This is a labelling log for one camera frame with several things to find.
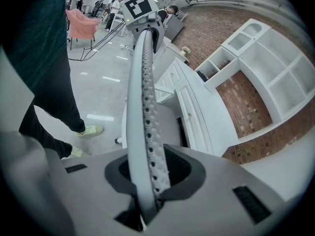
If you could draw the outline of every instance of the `white wall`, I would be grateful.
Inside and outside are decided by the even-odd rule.
[[[304,192],[314,173],[314,166],[315,128],[278,153],[242,165],[285,201]]]

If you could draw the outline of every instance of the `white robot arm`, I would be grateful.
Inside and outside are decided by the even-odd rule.
[[[153,39],[153,52],[160,48],[164,29],[158,15],[158,7],[153,0],[124,0],[121,2],[126,28],[131,30],[136,40],[143,30],[150,30]]]

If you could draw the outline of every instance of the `cable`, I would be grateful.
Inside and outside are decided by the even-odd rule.
[[[128,50],[128,51],[129,51],[129,54],[130,54],[131,56],[133,56],[133,50],[130,50],[127,46],[133,47],[132,45],[125,45],[124,47],[121,48],[121,50],[122,50],[122,51]]]
[[[86,56],[87,56],[95,47],[99,46],[104,40],[106,40],[111,34],[113,34],[113,32],[116,31],[117,28],[120,27],[122,24],[123,24],[123,22],[121,22],[118,26],[116,26],[109,34],[107,34],[107,35],[106,35],[101,41],[99,41],[96,45],[92,46],[91,48],[83,48],[83,53],[82,53],[82,55],[81,55],[81,58],[80,58],[80,60],[77,60],[77,61],[83,61],[83,60],[86,58]],[[83,57],[83,55],[84,55],[85,50],[88,50],[88,49],[90,49],[90,51],[84,56],[84,58],[83,58],[83,60],[82,60],[82,57]]]
[[[121,27],[123,25],[124,22],[121,22],[118,26],[116,26],[109,34],[107,34],[101,41],[99,41],[95,46],[93,46],[92,48],[83,48],[83,53],[81,55],[81,58],[80,59],[71,59],[71,58],[68,58],[69,60],[73,60],[73,61],[86,61],[86,60],[89,60],[90,58],[92,58],[96,52],[89,58],[86,59],[87,55],[97,46],[99,46],[102,42],[104,42],[110,35],[112,35],[119,27],[120,29],[117,30],[117,32],[115,33],[114,36],[112,36],[104,45],[106,45],[111,39],[113,39],[117,33],[119,33],[119,31],[123,28]],[[84,56],[84,58],[82,59],[83,55],[84,55],[84,51],[87,50],[87,49],[90,49],[90,51]]]

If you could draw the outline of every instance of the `chair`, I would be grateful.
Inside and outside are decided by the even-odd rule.
[[[72,47],[72,38],[90,39],[92,49],[92,39],[95,41],[95,32],[98,30],[99,20],[91,19],[82,14],[78,9],[65,10],[67,17],[71,23],[70,37]]]
[[[113,19],[113,23],[112,23],[112,25],[111,25],[111,27],[110,27],[109,32],[112,31],[114,22],[118,22],[118,23],[124,22],[124,16],[123,16],[122,14],[118,14],[118,13],[115,14],[114,19]],[[125,24],[124,27],[123,27],[123,31],[122,31],[122,34],[120,35],[120,37],[123,36],[125,29],[126,29],[126,24]]]

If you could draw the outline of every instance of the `black vent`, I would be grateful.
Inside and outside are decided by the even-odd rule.
[[[79,171],[79,170],[85,169],[85,168],[87,168],[87,166],[85,164],[77,164],[74,166],[67,167],[65,170],[68,173],[72,173],[72,172]]]
[[[245,210],[251,216],[255,224],[267,218],[271,212],[246,186],[233,189],[236,197],[240,200]]]

